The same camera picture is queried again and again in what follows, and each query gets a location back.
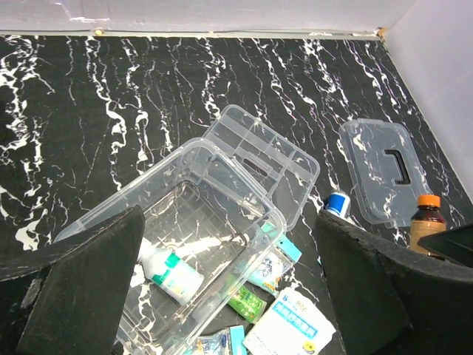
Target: white bottle cap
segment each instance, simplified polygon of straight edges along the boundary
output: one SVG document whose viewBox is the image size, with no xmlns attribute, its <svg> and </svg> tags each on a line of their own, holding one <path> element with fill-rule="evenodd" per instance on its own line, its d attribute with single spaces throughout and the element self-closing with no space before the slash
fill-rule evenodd
<svg viewBox="0 0 473 355">
<path fill-rule="evenodd" d="M 138 253 L 138 261 L 142 262 L 143 258 L 152 254 L 155 251 L 155 247 L 151 244 L 149 240 L 143 238 L 141 240 L 140 252 Z"/>
</svg>

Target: orange bottle cap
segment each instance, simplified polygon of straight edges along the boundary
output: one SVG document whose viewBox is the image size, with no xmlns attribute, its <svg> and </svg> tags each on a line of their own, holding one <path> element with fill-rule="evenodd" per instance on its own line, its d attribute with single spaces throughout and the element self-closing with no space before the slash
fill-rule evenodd
<svg viewBox="0 0 473 355">
<path fill-rule="evenodd" d="M 417 200 L 418 206 L 435 206 L 440 208 L 440 197 L 436 195 L 421 195 Z"/>
</svg>

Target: marble tabletop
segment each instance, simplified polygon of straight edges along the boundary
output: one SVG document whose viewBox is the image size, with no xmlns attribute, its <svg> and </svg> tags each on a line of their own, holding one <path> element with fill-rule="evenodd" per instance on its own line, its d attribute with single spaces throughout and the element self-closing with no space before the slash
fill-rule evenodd
<svg viewBox="0 0 473 355">
<path fill-rule="evenodd" d="M 321 173 L 287 236 L 302 251 L 284 286 L 336 325 L 311 230 L 333 188 L 354 224 L 405 246 L 406 228 L 361 216 L 338 128 L 356 118 L 411 135 L 449 227 L 473 206 L 380 41 L 0 36 L 0 262 L 51 243 L 65 226 L 203 135 L 237 104 L 312 155 Z M 271 302 L 263 291 L 258 295 Z M 230 308 L 208 332 L 244 324 Z M 344 354 L 340 333 L 321 354 Z"/>
</svg>

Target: yellow logo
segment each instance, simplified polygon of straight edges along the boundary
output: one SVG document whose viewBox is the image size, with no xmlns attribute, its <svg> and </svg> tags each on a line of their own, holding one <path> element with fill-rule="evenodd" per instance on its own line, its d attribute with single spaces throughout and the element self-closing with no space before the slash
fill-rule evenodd
<svg viewBox="0 0 473 355">
<path fill-rule="evenodd" d="M 313 344 L 313 342 L 305 342 L 303 348 L 308 354 L 314 354 L 316 352 L 316 346 Z"/>
</svg>

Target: clear plastic container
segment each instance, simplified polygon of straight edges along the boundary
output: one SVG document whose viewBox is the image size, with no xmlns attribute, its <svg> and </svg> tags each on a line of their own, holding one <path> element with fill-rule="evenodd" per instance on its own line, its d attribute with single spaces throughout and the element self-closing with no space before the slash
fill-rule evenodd
<svg viewBox="0 0 473 355">
<path fill-rule="evenodd" d="M 338 132 L 364 219 L 388 228 L 409 226 L 418 196 L 430 188 L 407 130 L 360 118 Z"/>
<path fill-rule="evenodd" d="M 197 138 L 68 226 L 55 241 L 134 205 L 145 214 L 144 237 L 155 247 L 173 249 L 204 281 L 181 306 L 136 265 L 118 337 L 131 352 L 181 354 L 273 250 L 286 232 L 285 220 L 246 170 L 212 142 Z"/>
<path fill-rule="evenodd" d="M 250 172 L 291 230 L 319 176 L 317 160 L 236 105 L 223 109 L 204 138 Z"/>
</svg>

